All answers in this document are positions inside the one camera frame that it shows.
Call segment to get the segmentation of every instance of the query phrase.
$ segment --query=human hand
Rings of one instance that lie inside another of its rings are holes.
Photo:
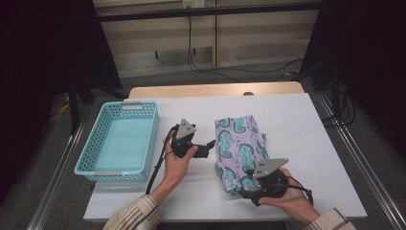
[[[182,181],[183,177],[188,170],[189,162],[194,154],[197,152],[198,147],[193,146],[183,158],[177,157],[172,147],[170,146],[170,139],[174,131],[170,134],[167,145],[165,146],[165,174],[162,182],[150,193],[150,196],[155,200],[158,205],[161,205],[167,196],[174,188]]]
[[[286,175],[292,177],[287,169],[280,168]],[[291,178],[289,184],[299,186],[298,182]],[[316,220],[320,214],[314,209],[310,202],[305,197],[303,191],[288,188],[286,193],[281,198],[263,197],[259,200],[259,204],[276,206],[283,209],[292,218],[297,219],[305,224],[309,224]]]

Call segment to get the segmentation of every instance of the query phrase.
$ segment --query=wall outlet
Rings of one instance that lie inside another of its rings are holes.
[[[183,8],[193,8],[193,1],[194,0],[183,0]]]
[[[205,0],[193,0],[193,7],[194,8],[205,8]]]

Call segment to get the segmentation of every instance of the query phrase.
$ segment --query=teal plastic basket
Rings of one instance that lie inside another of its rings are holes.
[[[105,103],[75,174],[92,181],[147,180],[158,123],[156,102]]]

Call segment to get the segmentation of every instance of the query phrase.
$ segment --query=purple patterned cloth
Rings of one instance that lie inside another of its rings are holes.
[[[264,133],[258,133],[253,116],[225,118],[215,121],[216,152],[219,161],[215,169],[227,193],[256,191],[257,180],[245,173],[253,170],[261,159],[269,159]]]

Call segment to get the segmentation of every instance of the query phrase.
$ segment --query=basket handle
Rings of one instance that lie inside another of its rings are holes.
[[[94,176],[121,176],[122,172],[117,171],[97,171]]]
[[[143,105],[141,104],[141,101],[124,101],[123,109],[143,109]]]

